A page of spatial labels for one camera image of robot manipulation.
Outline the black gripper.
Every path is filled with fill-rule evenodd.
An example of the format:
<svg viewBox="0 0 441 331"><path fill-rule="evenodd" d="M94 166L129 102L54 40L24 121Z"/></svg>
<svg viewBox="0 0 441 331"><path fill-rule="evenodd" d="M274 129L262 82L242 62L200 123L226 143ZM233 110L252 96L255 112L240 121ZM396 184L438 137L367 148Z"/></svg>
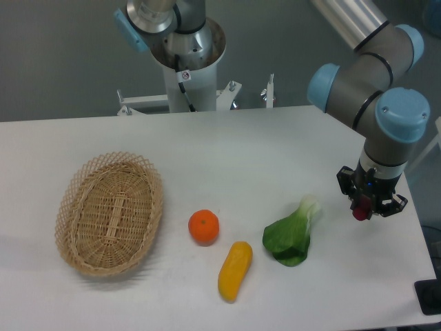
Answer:
<svg viewBox="0 0 441 331"><path fill-rule="evenodd" d="M380 179L376 177L373 168L365 171L361 164L355 170L343 166L336 175L341 192L350 197L351 210L360 206L369 211L368 218L374 214L382 217L400 213L406 207L408 200L396 194L396 184L400 179Z"/></svg>

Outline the silver robot base joint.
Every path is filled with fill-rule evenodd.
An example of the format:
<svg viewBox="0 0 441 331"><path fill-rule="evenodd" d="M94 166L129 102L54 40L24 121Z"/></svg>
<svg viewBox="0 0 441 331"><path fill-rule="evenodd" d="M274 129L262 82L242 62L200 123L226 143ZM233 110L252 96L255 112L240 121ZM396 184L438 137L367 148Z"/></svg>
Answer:
<svg viewBox="0 0 441 331"><path fill-rule="evenodd" d="M161 51L170 68L199 70L212 62L204 1L128 1L113 18L132 49Z"/></svg>

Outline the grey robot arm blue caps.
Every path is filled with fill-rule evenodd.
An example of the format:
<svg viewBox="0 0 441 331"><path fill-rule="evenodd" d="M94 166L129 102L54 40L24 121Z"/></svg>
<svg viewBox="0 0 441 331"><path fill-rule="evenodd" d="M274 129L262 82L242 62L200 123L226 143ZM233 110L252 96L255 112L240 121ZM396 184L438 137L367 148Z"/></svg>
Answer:
<svg viewBox="0 0 441 331"><path fill-rule="evenodd" d="M394 86L424 52L421 34L389 23L372 1L315 1L315 7L356 54L348 68L328 63L313 75L307 98L365 138L356 168L337 174L360 221L388 217L407 204L396 184L430 115L419 92Z"/></svg>

